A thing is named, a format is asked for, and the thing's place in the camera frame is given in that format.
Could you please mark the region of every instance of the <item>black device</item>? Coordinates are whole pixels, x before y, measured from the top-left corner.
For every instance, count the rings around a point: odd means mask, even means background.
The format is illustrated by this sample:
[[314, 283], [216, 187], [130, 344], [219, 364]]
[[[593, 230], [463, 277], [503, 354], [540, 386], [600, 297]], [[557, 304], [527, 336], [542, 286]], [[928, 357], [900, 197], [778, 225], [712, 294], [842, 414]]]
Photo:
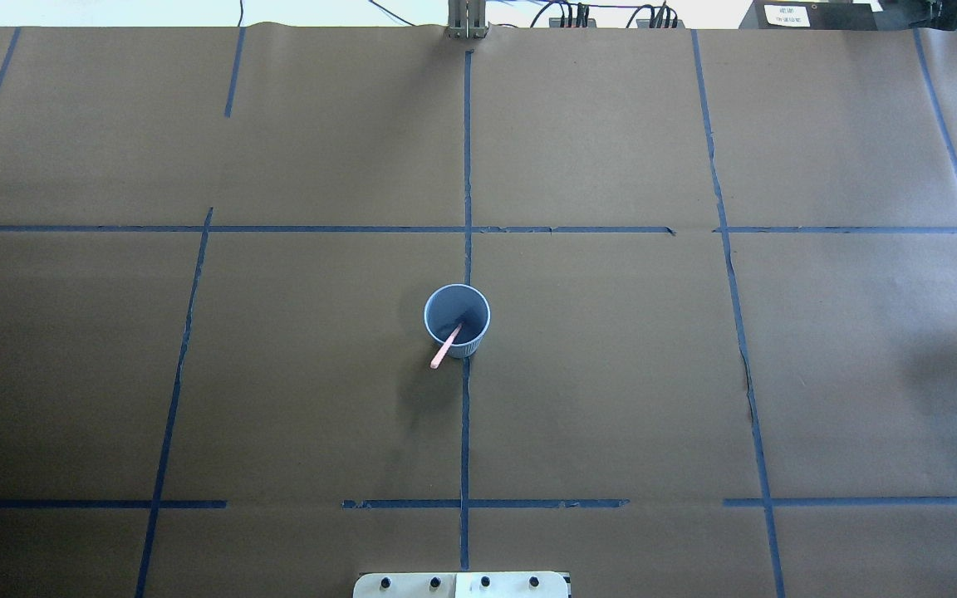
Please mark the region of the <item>black device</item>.
[[740, 29], [877, 31], [877, 23], [870, 4], [753, 0]]

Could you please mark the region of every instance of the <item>blue cup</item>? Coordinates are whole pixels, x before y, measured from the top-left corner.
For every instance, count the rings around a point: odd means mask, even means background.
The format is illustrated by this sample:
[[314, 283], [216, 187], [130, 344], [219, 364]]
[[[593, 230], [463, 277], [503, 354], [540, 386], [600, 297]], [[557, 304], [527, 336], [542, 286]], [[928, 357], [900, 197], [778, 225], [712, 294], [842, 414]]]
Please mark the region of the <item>blue cup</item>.
[[441, 345], [460, 322], [464, 328], [449, 345], [448, 355], [462, 360], [471, 356], [489, 328], [489, 302], [482, 292], [466, 284], [447, 284], [430, 295], [423, 306], [423, 323], [430, 338]]

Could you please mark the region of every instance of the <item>pink stick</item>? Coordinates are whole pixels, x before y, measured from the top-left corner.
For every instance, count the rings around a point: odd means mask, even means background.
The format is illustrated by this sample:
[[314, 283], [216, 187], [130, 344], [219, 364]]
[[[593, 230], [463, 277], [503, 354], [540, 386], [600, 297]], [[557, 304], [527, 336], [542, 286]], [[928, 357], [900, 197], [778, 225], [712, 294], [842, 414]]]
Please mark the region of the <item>pink stick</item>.
[[457, 334], [460, 333], [460, 330], [464, 328], [464, 323], [460, 322], [456, 326], [456, 330], [452, 334], [449, 334], [449, 338], [445, 338], [445, 342], [441, 344], [441, 348], [438, 349], [438, 352], [435, 353], [434, 359], [430, 360], [430, 369], [437, 370], [438, 366], [441, 365], [441, 360], [445, 358], [445, 353], [449, 352], [449, 345], [453, 344], [453, 341], [456, 341]]

